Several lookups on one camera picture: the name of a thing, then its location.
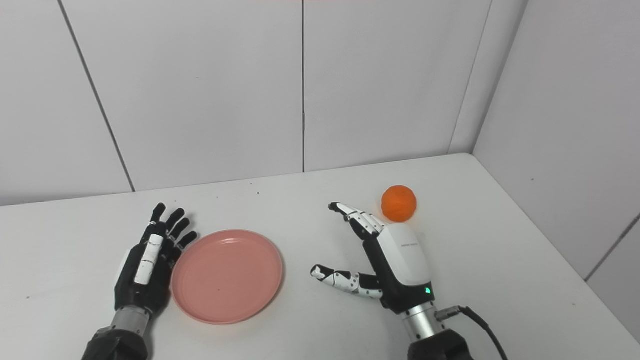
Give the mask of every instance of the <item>silver cylindrical connector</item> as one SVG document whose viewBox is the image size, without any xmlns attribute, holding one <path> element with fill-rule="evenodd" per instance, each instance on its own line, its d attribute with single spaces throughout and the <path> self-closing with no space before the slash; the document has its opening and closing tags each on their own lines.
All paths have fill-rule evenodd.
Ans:
<svg viewBox="0 0 640 360">
<path fill-rule="evenodd" d="M 125 306 L 118 311 L 111 322 L 111 329 L 135 332 L 140 336 L 147 330 L 150 315 L 138 306 Z"/>
<path fill-rule="evenodd" d="M 444 324 L 435 317 L 436 311 L 438 309 L 431 303 L 425 303 L 403 313 L 404 328 L 409 332 L 412 342 L 430 338 L 445 330 Z"/>
</svg>

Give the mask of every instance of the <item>orange ball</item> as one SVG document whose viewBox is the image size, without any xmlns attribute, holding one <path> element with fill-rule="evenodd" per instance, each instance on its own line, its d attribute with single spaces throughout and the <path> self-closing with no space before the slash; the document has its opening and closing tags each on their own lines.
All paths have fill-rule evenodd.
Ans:
<svg viewBox="0 0 640 360">
<path fill-rule="evenodd" d="M 382 195 L 382 213 L 394 222 L 405 222 L 413 216 L 418 206 L 413 191 L 406 186 L 391 186 Z"/>
</svg>

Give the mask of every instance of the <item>black cable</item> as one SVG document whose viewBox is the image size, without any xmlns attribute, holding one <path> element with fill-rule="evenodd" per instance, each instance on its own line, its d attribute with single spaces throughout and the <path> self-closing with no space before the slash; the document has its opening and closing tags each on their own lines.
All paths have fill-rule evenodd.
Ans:
<svg viewBox="0 0 640 360">
<path fill-rule="evenodd" d="M 470 307 L 460 306 L 459 310 L 461 313 L 469 317 L 471 320 L 475 321 L 476 324 L 478 324 L 481 328 L 484 329 L 484 331 L 486 331 L 486 333 L 489 335 L 489 337 L 493 341 L 493 344 L 495 344 L 495 347 L 498 349 L 498 352 L 500 353 L 500 357 L 502 358 L 502 360 L 509 360 L 507 358 L 507 354 L 504 353 L 504 349 L 502 348 L 502 345 L 500 345 L 498 338 L 496 338 L 493 331 L 491 331 L 491 329 L 489 328 L 489 324 L 487 324 L 486 321 L 484 321 L 484 319 L 480 317 L 480 315 L 476 314 L 475 311 L 471 310 Z"/>
</svg>

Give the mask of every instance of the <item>robotic hand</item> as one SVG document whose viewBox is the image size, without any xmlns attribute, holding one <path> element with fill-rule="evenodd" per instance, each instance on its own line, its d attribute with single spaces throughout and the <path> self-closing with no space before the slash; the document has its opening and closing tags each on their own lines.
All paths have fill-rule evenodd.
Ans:
<svg viewBox="0 0 640 360">
<path fill-rule="evenodd" d="M 339 202 L 329 204 L 329 209 L 342 214 L 362 240 L 376 275 L 315 265 L 311 276 L 338 290 L 379 299 L 385 309 L 400 315 L 412 339 L 409 360 L 473 360 L 464 338 L 440 322 L 455 314 L 442 314 L 433 305 L 427 259 L 408 225 L 387 224 Z"/>
<path fill-rule="evenodd" d="M 166 206 L 158 204 L 139 244 L 127 257 L 115 287 L 116 314 L 87 344 L 83 360 L 146 360 L 144 333 L 151 318 L 169 301 L 173 267 L 198 235 L 191 231 L 178 241 L 190 221 L 176 210 L 160 221 Z"/>
</svg>

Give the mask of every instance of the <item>white table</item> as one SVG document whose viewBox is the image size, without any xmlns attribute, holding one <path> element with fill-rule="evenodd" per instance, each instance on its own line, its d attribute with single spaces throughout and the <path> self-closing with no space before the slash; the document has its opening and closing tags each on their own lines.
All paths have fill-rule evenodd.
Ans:
<svg viewBox="0 0 640 360">
<path fill-rule="evenodd" d="M 267 236 L 283 255 L 285 279 L 271 305 L 235 325 L 198 323 L 171 302 L 151 329 L 154 360 L 404 359 L 410 342 L 398 316 L 309 276 L 316 263 L 371 272 L 360 240 L 327 204 L 379 214 L 381 194 L 395 184 L 418 196 L 409 223 L 428 253 L 439 308 L 472 307 L 512 360 L 640 359 L 640 345 L 464 154 L 0 208 L 3 358 L 79 359 L 112 319 L 125 250 L 163 201 L 186 209 L 200 234 Z M 476 360 L 498 359 L 471 320 L 447 323 Z"/>
</svg>

